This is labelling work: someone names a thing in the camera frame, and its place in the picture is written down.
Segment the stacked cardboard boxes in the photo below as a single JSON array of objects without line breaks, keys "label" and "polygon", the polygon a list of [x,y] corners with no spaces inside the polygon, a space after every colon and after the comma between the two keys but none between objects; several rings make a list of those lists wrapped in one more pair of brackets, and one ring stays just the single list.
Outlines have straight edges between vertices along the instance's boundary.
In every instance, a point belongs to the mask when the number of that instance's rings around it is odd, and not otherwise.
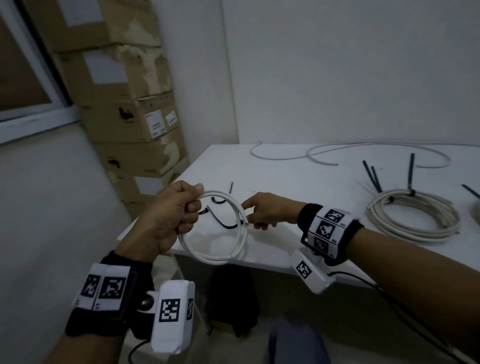
[{"label": "stacked cardboard boxes", "polygon": [[149,0],[24,0],[132,218],[187,167]]}]

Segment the black wristband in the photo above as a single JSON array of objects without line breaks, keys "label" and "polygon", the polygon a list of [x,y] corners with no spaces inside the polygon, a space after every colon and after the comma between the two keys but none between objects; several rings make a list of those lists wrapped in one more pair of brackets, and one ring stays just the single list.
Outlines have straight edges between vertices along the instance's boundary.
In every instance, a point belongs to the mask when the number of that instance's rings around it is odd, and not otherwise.
[{"label": "black wristband", "polygon": [[67,336],[76,337],[88,333],[113,337],[125,335],[131,324],[135,322],[137,308],[144,298],[145,292],[154,289],[152,263],[128,259],[115,254],[114,251],[104,257],[101,263],[130,267],[120,309],[118,311],[92,311],[74,308],[65,328]]},{"label": "black wristband", "polygon": [[[297,225],[298,227],[303,231],[303,236],[302,236],[302,243],[305,240],[305,237],[308,233],[308,229],[310,228],[310,225],[313,222],[313,219],[315,218],[315,215],[317,214],[318,211],[322,208],[322,205],[318,204],[307,204],[303,207],[303,209],[300,211],[298,219],[297,219]],[[350,243],[350,241],[353,239],[355,234],[360,230],[361,228],[364,228],[364,226],[360,223],[358,220],[353,220],[345,229],[345,232],[343,233],[342,239],[338,242],[338,254],[337,258],[333,259],[320,251],[319,249],[315,248],[312,245],[308,245],[312,251],[317,254],[321,255],[324,258],[325,264],[328,266],[336,266],[338,264],[344,263],[348,260],[347,255],[345,254],[345,250],[347,248],[347,245]]]}]

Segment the white wall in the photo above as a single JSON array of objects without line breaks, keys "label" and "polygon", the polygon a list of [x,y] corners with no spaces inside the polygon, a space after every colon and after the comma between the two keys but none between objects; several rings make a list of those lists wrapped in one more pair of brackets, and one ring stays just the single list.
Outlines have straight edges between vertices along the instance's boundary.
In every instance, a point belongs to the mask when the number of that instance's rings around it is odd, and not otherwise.
[{"label": "white wall", "polygon": [[153,3],[192,163],[211,144],[238,143],[221,0]]},{"label": "white wall", "polygon": [[223,0],[241,143],[480,142],[480,2]]},{"label": "white wall", "polygon": [[0,146],[0,352],[39,363],[130,223],[81,126]]}]

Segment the wristband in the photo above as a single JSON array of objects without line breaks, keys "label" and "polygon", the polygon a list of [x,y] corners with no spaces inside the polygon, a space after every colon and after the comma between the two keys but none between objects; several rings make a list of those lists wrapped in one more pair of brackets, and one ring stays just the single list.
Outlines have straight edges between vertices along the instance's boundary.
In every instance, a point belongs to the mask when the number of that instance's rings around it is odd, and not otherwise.
[{"label": "wristband", "polygon": [[93,264],[65,334],[125,335],[145,292],[154,289],[152,267],[152,263],[127,259],[113,251],[100,264]]},{"label": "wristband", "polygon": [[321,255],[328,266],[348,258],[345,249],[364,226],[350,213],[336,208],[307,204],[299,213],[298,226],[303,231],[301,243]]}]

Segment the hand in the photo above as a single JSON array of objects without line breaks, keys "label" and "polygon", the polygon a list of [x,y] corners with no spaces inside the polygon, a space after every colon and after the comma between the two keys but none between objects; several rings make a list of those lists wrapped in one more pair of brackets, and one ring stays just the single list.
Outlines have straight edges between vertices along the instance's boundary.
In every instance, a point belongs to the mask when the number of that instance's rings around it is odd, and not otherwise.
[{"label": "hand", "polygon": [[258,192],[241,206],[244,210],[253,207],[253,214],[247,216],[247,220],[253,227],[262,230],[268,229],[268,224],[275,227],[277,223],[286,221],[296,224],[300,211],[306,205],[305,202],[290,200],[269,192]]},{"label": "hand", "polygon": [[150,207],[138,218],[129,233],[115,249],[126,258],[153,262],[169,250],[178,234],[186,234],[198,220],[202,203],[198,198],[204,186],[177,181],[161,190]]}]

